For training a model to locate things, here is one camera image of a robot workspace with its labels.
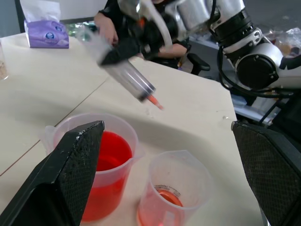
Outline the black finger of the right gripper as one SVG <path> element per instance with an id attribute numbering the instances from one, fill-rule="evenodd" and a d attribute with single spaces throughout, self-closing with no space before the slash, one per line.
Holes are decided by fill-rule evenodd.
<path id="1" fill-rule="evenodd" d="M 144 45 L 138 39 L 124 39 L 112 47 L 99 61 L 100 66 L 116 65 L 141 53 Z"/>
<path id="2" fill-rule="evenodd" d="M 148 44 L 141 48 L 141 55 L 143 56 L 144 60 L 150 60 L 151 58 L 158 55 L 160 49 L 161 48 L 158 46 L 152 47 Z"/>

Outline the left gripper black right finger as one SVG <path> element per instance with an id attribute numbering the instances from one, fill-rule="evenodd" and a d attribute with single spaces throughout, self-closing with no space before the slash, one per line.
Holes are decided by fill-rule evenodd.
<path id="1" fill-rule="evenodd" d="M 301 224 L 301 153 L 282 134 L 234 121 L 248 184 L 271 226 Z"/>

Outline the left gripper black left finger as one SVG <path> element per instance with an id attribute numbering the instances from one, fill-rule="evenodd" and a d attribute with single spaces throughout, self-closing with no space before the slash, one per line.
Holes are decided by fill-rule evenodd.
<path id="1" fill-rule="evenodd" d="M 66 132 L 0 215 L 2 226 L 78 226 L 95 178 L 103 121 Z"/>

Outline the bystander's bare hand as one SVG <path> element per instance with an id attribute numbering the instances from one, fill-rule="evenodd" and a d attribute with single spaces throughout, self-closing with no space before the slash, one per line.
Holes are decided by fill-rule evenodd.
<path id="1" fill-rule="evenodd" d="M 99 34 L 103 36 L 109 44 L 115 45 L 119 38 L 115 30 L 112 20 L 102 13 L 97 13 L 94 17 L 96 27 L 99 29 Z"/>

